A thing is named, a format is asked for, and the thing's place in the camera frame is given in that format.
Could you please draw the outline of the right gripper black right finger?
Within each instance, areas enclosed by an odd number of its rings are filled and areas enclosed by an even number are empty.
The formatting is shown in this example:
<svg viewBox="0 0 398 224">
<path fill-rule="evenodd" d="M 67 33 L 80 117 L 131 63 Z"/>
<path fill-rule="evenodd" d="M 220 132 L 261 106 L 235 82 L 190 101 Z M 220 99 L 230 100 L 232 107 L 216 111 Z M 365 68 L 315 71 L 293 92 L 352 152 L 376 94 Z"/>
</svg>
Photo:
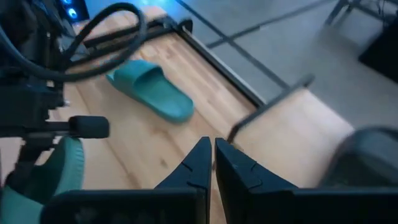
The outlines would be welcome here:
<svg viewBox="0 0 398 224">
<path fill-rule="evenodd" d="M 293 224 L 287 204 L 296 186 L 222 138 L 215 140 L 216 178 L 227 224 Z"/>
</svg>

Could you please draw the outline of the black table edge rail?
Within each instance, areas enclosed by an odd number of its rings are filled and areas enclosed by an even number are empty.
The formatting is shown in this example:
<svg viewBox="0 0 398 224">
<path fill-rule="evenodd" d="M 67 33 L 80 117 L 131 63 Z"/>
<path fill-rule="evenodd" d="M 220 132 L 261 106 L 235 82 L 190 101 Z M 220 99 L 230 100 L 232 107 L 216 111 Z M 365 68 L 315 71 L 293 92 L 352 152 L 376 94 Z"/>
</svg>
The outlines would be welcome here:
<svg viewBox="0 0 398 224">
<path fill-rule="evenodd" d="M 232 84 L 244 97 L 249 100 L 256 108 L 265 105 L 265 101 L 258 96 L 249 86 L 240 79 L 237 74 L 233 73 L 222 61 L 217 59 L 202 43 L 194 39 L 192 36 L 193 21 L 191 19 L 184 19 L 180 22 L 174 21 L 169 16 L 160 16 L 149 20 L 147 23 L 149 31 L 145 36 L 145 40 L 152 40 L 162 37 L 167 34 L 177 34 L 186 42 L 196 53 L 198 53 L 206 62 L 208 62 L 217 72 L 220 73 L 227 81 Z M 117 50 L 127 47 L 127 42 L 136 40 L 138 33 L 138 26 L 129 26 L 117 31 L 112 31 L 108 34 L 97 35 L 83 42 L 87 48 L 95 48 L 102 45 L 102 48 L 90 54 L 89 59 L 93 60 L 100 56 L 110 54 Z"/>
</svg>

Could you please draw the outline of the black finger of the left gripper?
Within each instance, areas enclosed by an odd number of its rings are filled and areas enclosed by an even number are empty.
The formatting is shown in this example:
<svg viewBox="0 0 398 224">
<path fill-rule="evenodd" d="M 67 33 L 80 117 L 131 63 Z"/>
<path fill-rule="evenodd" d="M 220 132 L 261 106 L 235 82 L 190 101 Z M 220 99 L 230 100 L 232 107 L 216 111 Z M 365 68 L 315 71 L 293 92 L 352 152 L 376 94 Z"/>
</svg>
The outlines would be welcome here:
<svg viewBox="0 0 398 224">
<path fill-rule="evenodd" d="M 72 116 L 68 121 L 46 121 L 38 128 L 27 130 L 29 136 L 72 136 L 84 139 L 103 139 L 110 135 L 109 121 L 103 116 Z"/>
<path fill-rule="evenodd" d="M 41 153 L 53 147 L 53 134 L 29 134 L 23 140 L 15 168 L 6 179 L 14 190 L 24 189 Z"/>
</svg>

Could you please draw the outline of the computer tower with blue lights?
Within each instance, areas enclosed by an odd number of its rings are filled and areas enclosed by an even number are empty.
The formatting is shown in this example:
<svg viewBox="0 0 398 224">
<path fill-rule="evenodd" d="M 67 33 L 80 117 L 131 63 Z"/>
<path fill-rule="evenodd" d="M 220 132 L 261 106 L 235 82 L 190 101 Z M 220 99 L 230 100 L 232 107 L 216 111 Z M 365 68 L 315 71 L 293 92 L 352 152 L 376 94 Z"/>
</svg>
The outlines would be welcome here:
<svg viewBox="0 0 398 224">
<path fill-rule="evenodd" d="M 85 0 L 57 0 L 61 7 L 61 15 L 72 23 L 90 18 Z"/>
</svg>

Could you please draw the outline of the teal slide sandal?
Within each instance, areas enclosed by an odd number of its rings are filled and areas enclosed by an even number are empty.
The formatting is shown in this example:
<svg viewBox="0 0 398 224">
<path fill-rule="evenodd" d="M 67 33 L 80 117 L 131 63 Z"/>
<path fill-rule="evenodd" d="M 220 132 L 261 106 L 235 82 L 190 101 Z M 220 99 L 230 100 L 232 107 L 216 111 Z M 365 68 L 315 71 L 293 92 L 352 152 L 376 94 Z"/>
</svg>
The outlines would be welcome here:
<svg viewBox="0 0 398 224">
<path fill-rule="evenodd" d="M 0 224 L 40 224 L 40 214 L 50 200 L 83 185 L 85 154 L 81 141 L 63 137 L 41 165 L 28 163 L 27 175 L 15 179 L 11 172 L 0 199 Z"/>
<path fill-rule="evenodd" d="M 184 123 L 194 114 L 193 100 L 166 78 L 156 63 L 129 60 L 107 74 L 106 79 L 115 89 L 171 123 Z"/>
</svg>

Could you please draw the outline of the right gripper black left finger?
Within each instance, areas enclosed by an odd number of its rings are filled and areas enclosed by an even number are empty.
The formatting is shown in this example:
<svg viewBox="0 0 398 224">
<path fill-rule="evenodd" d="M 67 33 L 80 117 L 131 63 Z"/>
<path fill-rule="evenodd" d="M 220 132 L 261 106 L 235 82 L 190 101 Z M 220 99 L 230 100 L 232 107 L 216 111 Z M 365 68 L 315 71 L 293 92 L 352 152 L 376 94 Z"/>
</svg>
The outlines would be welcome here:
<svg viewBox="0 0 398 224">
<path fill-rule="evenodd" d="M 156 187 L 194 190 L 193 198 L 179 196 L 166 204 L 161 224 L 210 224 L 212 146 L 202 137 L 182 162 Z"/>
</svg>

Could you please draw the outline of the black box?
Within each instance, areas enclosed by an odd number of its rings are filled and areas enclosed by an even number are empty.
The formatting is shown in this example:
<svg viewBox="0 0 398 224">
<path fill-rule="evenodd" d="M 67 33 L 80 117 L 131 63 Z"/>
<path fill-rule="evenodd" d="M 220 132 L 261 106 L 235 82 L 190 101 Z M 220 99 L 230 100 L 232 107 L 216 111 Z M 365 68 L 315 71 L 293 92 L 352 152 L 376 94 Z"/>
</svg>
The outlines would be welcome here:
<svg viewBox="0 0 398 224">
<path fill-rule="evenodd" d="M 382 31 L 358 60 L 398 84 L 398 17 Z"/>
</svg>

